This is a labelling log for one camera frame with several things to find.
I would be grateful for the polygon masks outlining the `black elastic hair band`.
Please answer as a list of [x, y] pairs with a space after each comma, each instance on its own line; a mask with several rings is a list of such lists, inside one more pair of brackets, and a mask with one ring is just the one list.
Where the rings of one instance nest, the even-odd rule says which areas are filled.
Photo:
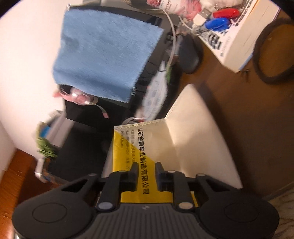
[[267, 25], [255, 43], [252, 61], [267, 84], [293, 80], [293, 20], [279, 18]]

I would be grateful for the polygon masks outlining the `red marker pen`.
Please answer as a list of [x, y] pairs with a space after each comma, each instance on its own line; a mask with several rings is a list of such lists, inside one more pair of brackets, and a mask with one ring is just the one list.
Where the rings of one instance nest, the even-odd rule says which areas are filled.
[[213, 18], [226, 18], [226, 19], [236, 18], [239, 15], [240, 15], [240, 12], [236, 8], [224, 8], [212, 13]]

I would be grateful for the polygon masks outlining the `pink cat ear headset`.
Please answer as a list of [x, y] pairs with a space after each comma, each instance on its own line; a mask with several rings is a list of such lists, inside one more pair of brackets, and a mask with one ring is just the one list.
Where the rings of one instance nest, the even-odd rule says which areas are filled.
[[98, 105], [97, 97], [88, 95], [77, 88], [71, 88], [70, 93], [67, 93], [64, 90], [57, 90], [54, 92], [53, 97], [62, 98], [80, 106], [97, 106], [102, 111], [103, 117], [107, 119], [109, 118], [106, 110], [102, 106]]

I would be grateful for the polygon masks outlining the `green crumpled cloth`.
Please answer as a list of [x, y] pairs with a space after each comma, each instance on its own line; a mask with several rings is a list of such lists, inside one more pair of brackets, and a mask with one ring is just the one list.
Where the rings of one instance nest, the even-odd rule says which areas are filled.
[[38, 152], [45, 158], [56, 158], [56, 150], [51, 143], [44, 137], [37, 137], [36, 140]]

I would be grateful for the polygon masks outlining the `brown wooden cabinet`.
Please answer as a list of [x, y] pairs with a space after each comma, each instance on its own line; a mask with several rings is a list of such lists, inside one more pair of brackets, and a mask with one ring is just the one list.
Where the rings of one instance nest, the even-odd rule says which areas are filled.
[[1, 180], [1, 207], [14, 208], [21, 202], [57, 188], [59, 185], [41, 182], [34, 173], [36, 160], [17, 150]]

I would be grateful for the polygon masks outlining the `blue marker pen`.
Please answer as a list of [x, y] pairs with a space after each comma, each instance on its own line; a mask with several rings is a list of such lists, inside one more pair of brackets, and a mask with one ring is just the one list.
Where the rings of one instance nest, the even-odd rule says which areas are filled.
[[222, 31], [226, 30], [230, 26], [230, 20], [227, 18], [216, 18], [212, 20], [208, 20], [204, 23], [204, 26], [208, 30], [213, 30], [213, 31]]

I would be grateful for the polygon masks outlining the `white plush toy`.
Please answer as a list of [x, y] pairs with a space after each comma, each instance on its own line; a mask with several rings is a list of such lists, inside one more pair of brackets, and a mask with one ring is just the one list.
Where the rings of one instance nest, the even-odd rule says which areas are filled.
[[243, 0], [199, 0], [202, 8], [213, 12], [220, 8], [230, 8], [242, 4]]

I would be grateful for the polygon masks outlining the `anime girl mouse pad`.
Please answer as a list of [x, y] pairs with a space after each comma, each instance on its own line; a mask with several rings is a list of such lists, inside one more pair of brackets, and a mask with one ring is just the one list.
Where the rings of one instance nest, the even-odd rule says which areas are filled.
[[152, 78], [143, 97], [141, 106], [137, 109], [135, 117], [144, 121], [154, 120], [167, 97], [167, 71], [162, 61], [156, 75]]

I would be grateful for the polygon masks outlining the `black computer monitor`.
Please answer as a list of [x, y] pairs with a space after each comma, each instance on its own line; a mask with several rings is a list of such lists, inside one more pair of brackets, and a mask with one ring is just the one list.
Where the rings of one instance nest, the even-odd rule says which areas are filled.
[[[85, 6], [72, 6], [70, 9], [76, 8], [76, 9], [93, 9], [93, 10], [100, 10], [100, 11], [107, 11], [110, 13], [115, 13], [123, 16], [127, 16], [130, 18], [134, 18], [146, 23], [151, 23], [155, 26], [158, 26], [162, 28], [162, 19], [153, 16], [148, 15], [146, 13], [141, 13], [138, 11], [133, 11], [129, 9], [123, 9], [123, 8], [114, 8], [114, 7], [107, 7], [107, 6], [95, 6], [95, 5], [85, 5]], [[111, 122], [113, 125], [120, 125], [123, 120], [133, 117], [135, 115], [136, 110], [141, 106], [141, 103], [143, 101], [143, 97], [146, 94], [146, 90], [148, 85], [150, 84], [152, 78], [156, 75], [159, 66], [162, 61], [167, 62], [167, 53], [166, 50], [168, 48], [169, 42], [168, 37], [171, 35], [171, 29], [163, 29], [163, 35], [161, 36], [159, 42], [157, 43], [154, 51], [152, 52], [150, 58], [148, 59], [148, 62], [139, 76], [138, 81], [135, 84], [135, 87], [133, 88], [131, 92], [130, 100], [127, 103], [123, 103], [120, 101], [114, 101], [109, 100], [105, 98], [100, 98], [96, 96], [99, 99], [109, 101], [111, 103]], [[67, 85], [58, 85], [61, 90], [64, 90], [67, 93], [70, 93], [70, 89], [74, 88], [72, 86]]]

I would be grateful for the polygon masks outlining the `blue microfiber cloth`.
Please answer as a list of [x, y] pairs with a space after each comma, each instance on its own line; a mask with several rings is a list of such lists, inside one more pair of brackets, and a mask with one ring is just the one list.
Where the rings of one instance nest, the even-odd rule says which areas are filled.
[[163, 32], [107, 11], [67, 10], [53, 66], [55, 82], [127, 103]]

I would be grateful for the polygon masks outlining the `black desktop computer tower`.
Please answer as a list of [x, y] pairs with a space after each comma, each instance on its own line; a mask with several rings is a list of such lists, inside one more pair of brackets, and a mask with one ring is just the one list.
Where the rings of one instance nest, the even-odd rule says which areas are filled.
[[97, 106], [65, 102], [65, 116], [73, 126], [49, 163], [48, 173], [65, 181], [102, 174], [113, 137], [110, 105], [102, 99]]

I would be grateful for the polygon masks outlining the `black computer mouse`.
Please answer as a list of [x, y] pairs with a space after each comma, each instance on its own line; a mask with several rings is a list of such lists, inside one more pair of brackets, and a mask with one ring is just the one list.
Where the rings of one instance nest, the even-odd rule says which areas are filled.
[[199, 55], [194, 40], [190, 35], [184, 35], [178, 51], [178, 62], [186, 74], [193, 74], [199, 65]]

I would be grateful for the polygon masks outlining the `white pink lotion pump bottle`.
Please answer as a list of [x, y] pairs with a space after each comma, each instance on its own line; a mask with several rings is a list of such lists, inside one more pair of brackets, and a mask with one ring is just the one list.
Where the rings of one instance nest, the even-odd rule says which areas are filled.
[[147, 0], [146, 2], [149, 6], [181, 16], [187, 20], [193, 20], [202, 11], [202, 5], [197, 0]]

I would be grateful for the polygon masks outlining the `white yellow woven bag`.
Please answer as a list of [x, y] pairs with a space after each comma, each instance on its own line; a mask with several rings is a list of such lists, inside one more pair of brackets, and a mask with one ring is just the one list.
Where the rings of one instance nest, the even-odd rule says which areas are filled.
[[242, 188], [237, 168], [212, 114], [193, 84], [186, 85], [163, 119], [114, 127], [112, 170], [139, 165], [137, 190], [123, 192], [123, 203], [170, 203], [160, 192], [155, 164], [187, 177], [203, 173]]

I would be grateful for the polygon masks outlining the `grey cardboard box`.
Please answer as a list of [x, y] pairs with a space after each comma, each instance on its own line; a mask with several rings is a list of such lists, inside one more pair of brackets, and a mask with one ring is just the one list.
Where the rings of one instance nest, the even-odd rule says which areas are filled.
[[37, 128], [37, 138], [47, 139], [53, 147], [61, 148], [74, 125], [74, 121], [66, 117], [65, 111], [55, 110], [45, 122]]

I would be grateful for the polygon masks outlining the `white paperback book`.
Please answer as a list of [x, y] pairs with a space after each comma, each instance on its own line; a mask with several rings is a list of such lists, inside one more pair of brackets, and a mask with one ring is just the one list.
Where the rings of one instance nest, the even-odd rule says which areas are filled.
[[199, 38], [223, 66], [236, 73], [251, 59], [258, 36], [279, 12], [272, 1], [243, 1], [240, 15], [231, 20], [229, 29], [203, 32]]

